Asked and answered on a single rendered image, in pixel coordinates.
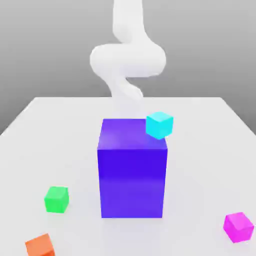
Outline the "small magenta cube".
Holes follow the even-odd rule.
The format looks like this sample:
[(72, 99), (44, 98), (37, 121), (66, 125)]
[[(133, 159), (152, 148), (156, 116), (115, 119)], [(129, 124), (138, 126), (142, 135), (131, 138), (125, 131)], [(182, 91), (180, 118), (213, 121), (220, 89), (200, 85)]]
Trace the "small magenta cube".
[(223, 230), (233, 243), (249, 241), (254, 232), (254, 224), (243, 212), (227, 214)]

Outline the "small orange cube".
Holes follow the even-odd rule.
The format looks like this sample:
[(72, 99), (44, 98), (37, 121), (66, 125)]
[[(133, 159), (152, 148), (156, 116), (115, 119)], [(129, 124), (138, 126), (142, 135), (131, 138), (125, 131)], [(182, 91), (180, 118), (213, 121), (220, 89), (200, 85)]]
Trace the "small orange cube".
[(28, 256), (56, 256), (48, 233), (25, 242)]

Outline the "small green cube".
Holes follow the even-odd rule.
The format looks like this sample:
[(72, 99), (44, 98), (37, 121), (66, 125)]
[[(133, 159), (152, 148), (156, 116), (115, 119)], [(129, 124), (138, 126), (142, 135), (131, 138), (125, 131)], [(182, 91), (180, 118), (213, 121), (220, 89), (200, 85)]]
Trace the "small green cube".
[(48, 213), (64, 213), (69, 204), (69, 191), (67, 187), (51, 186), (46, 196), (44, 204)]

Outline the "small cyan cube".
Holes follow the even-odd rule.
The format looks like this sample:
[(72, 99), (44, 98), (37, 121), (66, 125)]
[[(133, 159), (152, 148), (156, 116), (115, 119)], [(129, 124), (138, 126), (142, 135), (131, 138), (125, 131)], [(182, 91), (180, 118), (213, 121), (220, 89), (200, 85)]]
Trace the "small cyan cube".
[(173, 132), (174, 117), (164, 112), (154, 112), (146, 117), (145, 130), (151, 137), (161, 140)]

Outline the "large purple box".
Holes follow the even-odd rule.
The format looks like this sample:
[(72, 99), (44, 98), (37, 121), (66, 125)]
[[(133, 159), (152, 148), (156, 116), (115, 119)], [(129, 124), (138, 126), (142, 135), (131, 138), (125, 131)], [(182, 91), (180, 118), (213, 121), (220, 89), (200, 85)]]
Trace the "large purple box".
[(163, 216), (168, 147), (145, 119), (102, 121), (97, 163), (102, 218)]

